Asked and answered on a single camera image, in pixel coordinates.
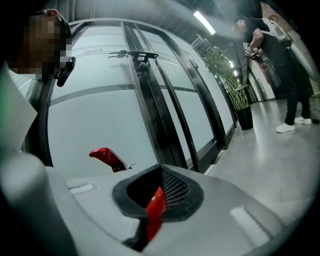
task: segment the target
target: black pants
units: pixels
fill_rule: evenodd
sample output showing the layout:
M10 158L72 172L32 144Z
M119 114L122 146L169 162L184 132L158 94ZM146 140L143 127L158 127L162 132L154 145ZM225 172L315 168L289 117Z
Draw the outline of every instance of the black pants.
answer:
M274 69L279 76L287 95L287 113L284 122L292 126L295 121L297 104L301 101L301 116L310 118L310 104L307 86L304 84L303 74L296 60L286 52L273 62Z

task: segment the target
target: ceiling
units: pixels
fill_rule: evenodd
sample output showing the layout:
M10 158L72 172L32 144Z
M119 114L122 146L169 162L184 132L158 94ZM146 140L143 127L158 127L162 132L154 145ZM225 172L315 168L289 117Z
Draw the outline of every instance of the ceiling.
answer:
M219 0L49 0L44 8L57 9L68 22L90 18L123 18L145 22L192 43L197 34L211 45L221 47L230 55L239 78L243 76L239 50L235 47L232 25L217 7ZM212 24L216 33L211 35L193 16L200 11Z

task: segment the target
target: green leaves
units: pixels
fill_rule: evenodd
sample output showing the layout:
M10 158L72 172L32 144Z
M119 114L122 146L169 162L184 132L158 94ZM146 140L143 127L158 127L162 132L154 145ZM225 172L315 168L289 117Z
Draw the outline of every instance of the green leaves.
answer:
M228 54L219 47L210 47L206 50L205 66L213 76L218 76L227 93L230 95L236 111L249 106L248 99L242 85L234 75L230 66Z

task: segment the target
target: man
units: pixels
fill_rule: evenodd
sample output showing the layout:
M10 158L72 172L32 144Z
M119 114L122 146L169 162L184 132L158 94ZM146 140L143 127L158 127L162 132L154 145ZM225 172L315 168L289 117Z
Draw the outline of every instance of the man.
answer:
M54 9L18 15L9 25L2 51L6 61L0 68L0 150L20 149L37 115L13 83L9 69L33 79L62 74L71 46L70 27Z
M273 62L274 69L286 89L287 114L284 123L276 128L276 132L292 131L295 129L295 124L311 124L309 96L289 50L272 35L262 19L237 17L234 23L239 30L253 36L252 42L244 50L245 54L250 56L254 48L260 47ZM302 113L300 117L295 118L299 100L302 104Z
M16 74L56 74L65 64L71 30L55 9L36 12L15 21L6 40L6 60Z

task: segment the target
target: concrete floor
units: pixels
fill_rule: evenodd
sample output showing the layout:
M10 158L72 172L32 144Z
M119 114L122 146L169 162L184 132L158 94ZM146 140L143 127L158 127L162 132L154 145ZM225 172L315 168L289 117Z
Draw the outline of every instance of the concrete floor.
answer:
M285 100L257 102L251 109L254 128L242 131L238 125L208 175L235 184L289 225L303 216L319 186L320 124L276 133L285 119ZM320 98L310 99L310 109L320 110ZM320 118L319 111L311 115Z

